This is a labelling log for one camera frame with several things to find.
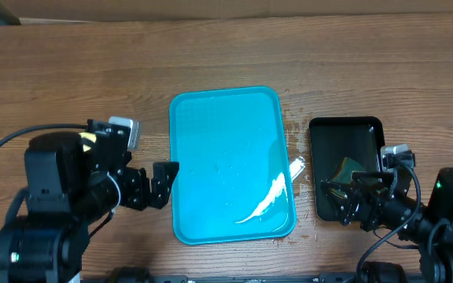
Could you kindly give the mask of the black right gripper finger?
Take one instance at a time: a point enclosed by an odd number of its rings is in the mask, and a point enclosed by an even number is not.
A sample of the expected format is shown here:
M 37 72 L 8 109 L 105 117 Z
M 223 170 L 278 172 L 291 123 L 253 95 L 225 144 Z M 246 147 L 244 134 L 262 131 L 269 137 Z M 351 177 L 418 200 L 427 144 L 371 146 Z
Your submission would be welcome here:
M 319 217 L 325 221 L 338 221 L 347 226 L 359 221 L 361 192 L 359 184 L 321 181 L 322 204 Z
M 394 181 L 394 174 L 378 171 L 353 171 L 352 181 L 363 186 L 390 188 Z

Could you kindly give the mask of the yellow-green plastic plate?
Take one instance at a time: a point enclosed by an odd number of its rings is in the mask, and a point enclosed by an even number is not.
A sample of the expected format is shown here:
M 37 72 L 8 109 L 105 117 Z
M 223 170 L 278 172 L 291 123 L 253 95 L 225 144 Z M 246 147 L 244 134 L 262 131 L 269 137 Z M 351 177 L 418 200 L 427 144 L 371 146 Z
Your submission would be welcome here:
M 85 153 L 89 152 L 90 150 L 92 150 L 94 148 L 95 143 L 97 141 L 96 134 L 89 133 L 89 132 L 81 132 L 81 133 L 79 133 L 79 136 L 81 137 L 80 142 L 81 142 L 83 151 Z

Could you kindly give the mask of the yellow-green sponge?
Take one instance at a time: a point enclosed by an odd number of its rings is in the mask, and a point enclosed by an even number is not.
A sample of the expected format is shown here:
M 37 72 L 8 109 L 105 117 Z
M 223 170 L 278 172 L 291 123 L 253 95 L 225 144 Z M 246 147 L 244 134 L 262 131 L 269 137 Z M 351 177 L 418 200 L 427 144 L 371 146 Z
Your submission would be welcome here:
M 345 157 L 339 165 L 336 172 L 330 178 L 330 182 L 335 182 L 345 185 L 354 185 L 352 173 L 355 171 L 364 171 L 364 166 L 350 157 Z

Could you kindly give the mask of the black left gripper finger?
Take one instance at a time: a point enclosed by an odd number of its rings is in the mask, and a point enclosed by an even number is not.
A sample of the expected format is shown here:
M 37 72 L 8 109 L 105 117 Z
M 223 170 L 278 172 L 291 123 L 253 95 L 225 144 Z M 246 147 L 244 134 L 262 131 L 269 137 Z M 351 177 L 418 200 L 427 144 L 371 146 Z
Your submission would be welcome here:
M 151 208 L 161 209 L 167 205 L 171 195 L 171 184 L 168 180 L 151 179 L 149 202 Z
M 153 193 L 170 193 L 179 172 L 179 162 L 158 162 L 153 164 L 151 179 Z

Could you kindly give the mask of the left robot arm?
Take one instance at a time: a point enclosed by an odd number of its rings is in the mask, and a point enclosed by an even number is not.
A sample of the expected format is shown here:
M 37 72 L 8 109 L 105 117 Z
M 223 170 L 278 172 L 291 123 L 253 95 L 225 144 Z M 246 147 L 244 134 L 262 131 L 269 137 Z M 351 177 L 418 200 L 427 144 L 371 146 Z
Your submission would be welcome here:
M 33 138 L 24 154 L 28 185 L 0 230 L 0 282 L 70 282 L 79 278 L 92 223 L 118 207 L 161 209 L 179 163 L 128 167 L 123 130 L 113 134 L 55 132 Z

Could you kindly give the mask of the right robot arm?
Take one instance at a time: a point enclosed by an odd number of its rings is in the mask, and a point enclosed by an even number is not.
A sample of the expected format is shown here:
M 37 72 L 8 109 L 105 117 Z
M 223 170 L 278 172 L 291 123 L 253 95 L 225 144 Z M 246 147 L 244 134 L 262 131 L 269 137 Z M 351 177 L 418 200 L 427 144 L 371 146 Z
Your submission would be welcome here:
M 363 253 L 352 281 L 406 282 L 401 266 L 368 259 L 397 236 L 407 249 L 419 252 L 424 281 L 453 282 L 453 167 L 440 170 L 428 204 L 422 203 L 420 182 L 407 166 L 390 172 L 353 171 L 348 183 L 325 180 L 320 187 L 342 225 L 357 221 L 366 232 L 388 230 Z

